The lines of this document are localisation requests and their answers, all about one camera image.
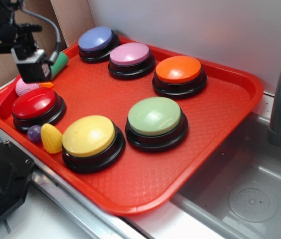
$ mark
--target black cable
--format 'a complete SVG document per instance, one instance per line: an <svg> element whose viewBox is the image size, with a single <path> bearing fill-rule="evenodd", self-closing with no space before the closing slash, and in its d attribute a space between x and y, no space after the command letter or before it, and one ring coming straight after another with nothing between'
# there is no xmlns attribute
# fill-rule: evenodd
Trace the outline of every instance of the black cable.
<svg viewBox="0 0 281 239"><path fill-rule="evenodd" d="M52 55L50 56L49 60L48 60L48 64L49 65L53 65L57 59L57 57L59 56L59 53L60 53L60 49L61 49L61 35L60 35L60 31L59 29L57 28L57 26L55 25L54 22L52 22L50 19L44 17L44 16L41 16L37 13L34 13L34 12L31 12L31 11L28 11L24 8L24 3L25 3L25 0L20 0L20 10L26 14L29 14L31 16L34 16L36 18L39 18L43 21L46 21L47 23L49 23L53 28L54 28L54 31L55 31L55 34L56 34L56 44L55 44L55 50L54 52L52 53Z"/></svg>

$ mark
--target stainless steel sink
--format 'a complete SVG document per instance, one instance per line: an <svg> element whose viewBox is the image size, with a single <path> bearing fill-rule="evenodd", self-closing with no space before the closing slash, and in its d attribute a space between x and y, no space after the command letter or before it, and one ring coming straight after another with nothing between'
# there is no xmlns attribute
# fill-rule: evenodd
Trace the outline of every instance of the stainless steel sink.
<svg viewBox="0 0 281 239"><path fill-rule="evenodd" d="M281 147L250 114L172 202L225 238L281 239Z"/></svg>

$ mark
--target plastic tray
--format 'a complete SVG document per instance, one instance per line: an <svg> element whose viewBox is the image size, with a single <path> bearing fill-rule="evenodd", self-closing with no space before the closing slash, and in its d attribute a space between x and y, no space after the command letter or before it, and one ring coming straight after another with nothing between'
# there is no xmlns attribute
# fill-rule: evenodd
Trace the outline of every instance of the plastic tray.
<svg viewBox="0 0 281 239"><path fill-rule="evenodd" d="M121 38L121 42L131 41ZM157 63L178 55L149 47ZM136 80L117 80L110 77L108 62L84 63L77 45L64 52L69 63L53 80L53 90L67 105L64 118L55 125L62 133L72 122L89 115L106 116L124 132L130 108L157 96L152 88L153 72ZM167 152L144 153L127 142L122 157L110 168L78 174L66 167L61 153L48 154L41 144L31 143L26 134L18 132L12 116L0 118L0 128L105 211L128 216L152 210L174 195L263 96L262 84L255 76L201 63L207 86L197 96L176 100L188 118L189 132L182 144Z"/></svg>

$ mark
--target white wall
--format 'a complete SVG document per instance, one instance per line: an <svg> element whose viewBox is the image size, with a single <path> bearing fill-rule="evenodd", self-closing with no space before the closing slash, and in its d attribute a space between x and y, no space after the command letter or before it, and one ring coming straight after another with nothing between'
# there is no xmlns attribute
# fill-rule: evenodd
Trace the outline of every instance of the white wall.
<svg viewBox="0 0 281 239"><path fill-rule="evenodd" d="M94 24L130 39L241 69L274 93L281 0L88 0Z"/></svg>

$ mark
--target purple ball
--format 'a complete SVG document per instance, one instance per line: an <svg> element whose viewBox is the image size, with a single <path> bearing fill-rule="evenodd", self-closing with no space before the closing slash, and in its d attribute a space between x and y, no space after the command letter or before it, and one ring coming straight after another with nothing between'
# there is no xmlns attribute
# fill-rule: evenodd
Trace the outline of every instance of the purple ball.
<svg viewBox="0 0 281 239"><path fill-rule="evenodd" d="M41 126L34 125L27 131L27 137L33 143L41 143Z"/></svg>

